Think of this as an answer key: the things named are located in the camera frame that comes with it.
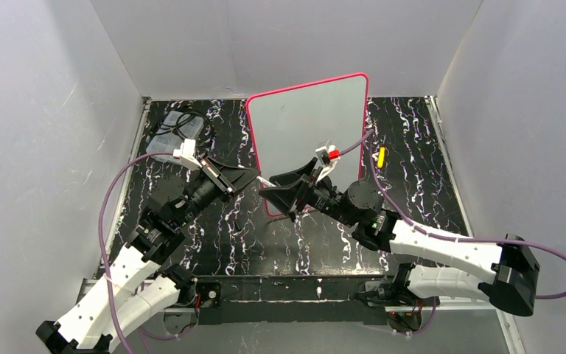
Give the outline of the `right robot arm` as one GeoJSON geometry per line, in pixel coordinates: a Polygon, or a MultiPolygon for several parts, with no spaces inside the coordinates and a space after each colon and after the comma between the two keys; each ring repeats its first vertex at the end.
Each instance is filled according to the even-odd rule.
{"type": "Polygon", "coordinates": [[[486,301],[515,316],[534,313],[540,266],[521,237],[484,242],[440,229],[424,228],[385,206],[370,181],[358,180],[341,192],[312,159],[303,167],[272,177],[259,195],[295,219],[311,207],[353,229],[352,237],[372,251],[424,258],[434,267],[403,264],[389,295],[415,299],[436,296],[486,301]]]}

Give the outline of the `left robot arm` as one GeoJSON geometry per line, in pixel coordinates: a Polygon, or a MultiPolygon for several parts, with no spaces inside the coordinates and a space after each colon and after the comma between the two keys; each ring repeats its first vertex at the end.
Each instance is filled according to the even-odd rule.
{"type": "Polygon", "coordinates": [[[184,229],[217,200],[229,201],[260,175],[256,168],[193,160],[190,179],[166,176],[153,187],[141,217],[114,260],[104,254],[103,278],[57,320],[40,324],[36,336],[50,353],[133,350],[127,336],[195,288],[195,276],[163,264],[183,243],[184,229]]]}

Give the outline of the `white whiteboard marker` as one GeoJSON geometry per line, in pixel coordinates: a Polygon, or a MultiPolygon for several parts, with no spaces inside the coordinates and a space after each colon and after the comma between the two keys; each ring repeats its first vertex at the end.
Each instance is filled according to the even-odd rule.
{"type": "Polygon", "coordinates": [[[262,188],[274,188],[279,187],[278,184],[274,184],[273,182],[268,181],[266,178],[262,176],[257,176],[257,180],[261,184],[262,188]]]}

